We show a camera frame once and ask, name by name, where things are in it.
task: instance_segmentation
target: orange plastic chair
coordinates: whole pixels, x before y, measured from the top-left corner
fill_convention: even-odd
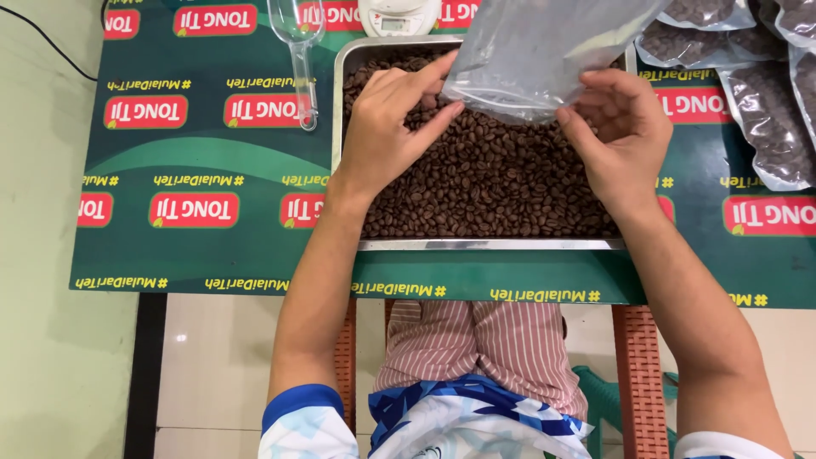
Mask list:
[[[394,300],[385,301],[385,330]],[[356,434],[355,384],[357,301],[348,312],[335,348],[335,369],[345,421]],[[663,374],[660,372],[657,326],[646,306],[612,306],[618,359],[623,456],[627,459],[669,459]]]

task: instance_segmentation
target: person's left hand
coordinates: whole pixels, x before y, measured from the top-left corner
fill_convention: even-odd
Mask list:
[[[403,124],[420,101],[433,108],[456,51],[416,73],[380,70],[371,76],[354,102],[340,165],[329,180],[327,193],[351,199],[367,209],[377,194],[399,177],[462,113],[462,102],[439,110],[418,131]]]

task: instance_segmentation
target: striped shorts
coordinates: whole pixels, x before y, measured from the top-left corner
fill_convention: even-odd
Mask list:
[[[374,391],[471,373],[587,419],[557,303],[397,300]]]

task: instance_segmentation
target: plastic scoop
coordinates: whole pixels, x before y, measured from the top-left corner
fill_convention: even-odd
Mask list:
[[[326,30],[322,0],[267,0],[272,31],[289,45],[295,71],[298,118],[305,131],[317,127],[317,94],[312,80],[308,50],[320,42]]]

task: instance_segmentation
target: metal tray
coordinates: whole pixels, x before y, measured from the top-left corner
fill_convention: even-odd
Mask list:
[[[463,35],[424,35],[412,37],[360,38],[350,42],[335,60],[335,100],[331,128],[331,172],[340,164],[343,150],[344,105],[343,85],[371,59],[384,58],[395,51],[408,53],[412,49],[446,52],[462,44]],[[622,69],[636,74],[635,47],[630,46],[620,56]],[[626,246],[618,239],[569,238],[428,238],[428,239],[363,239],[358,250],[621,250]]]

